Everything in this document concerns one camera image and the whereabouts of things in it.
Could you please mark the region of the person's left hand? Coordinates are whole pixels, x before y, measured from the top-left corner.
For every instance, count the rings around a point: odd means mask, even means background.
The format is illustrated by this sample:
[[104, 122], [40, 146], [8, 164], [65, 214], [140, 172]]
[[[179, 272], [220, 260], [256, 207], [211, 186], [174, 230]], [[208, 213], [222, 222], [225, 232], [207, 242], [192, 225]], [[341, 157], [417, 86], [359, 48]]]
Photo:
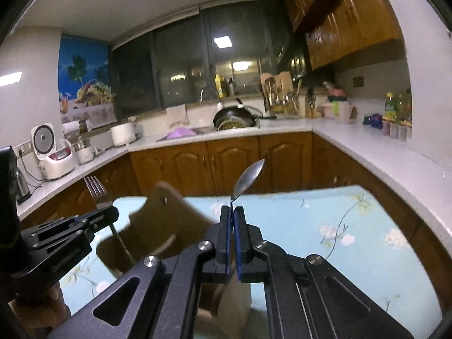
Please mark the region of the person's left hand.
[[59, 282], [40, 298], [34, 301], [14, 300], [9, 303], [9, 307], [30, 338], [46, 338], [71, 316]]

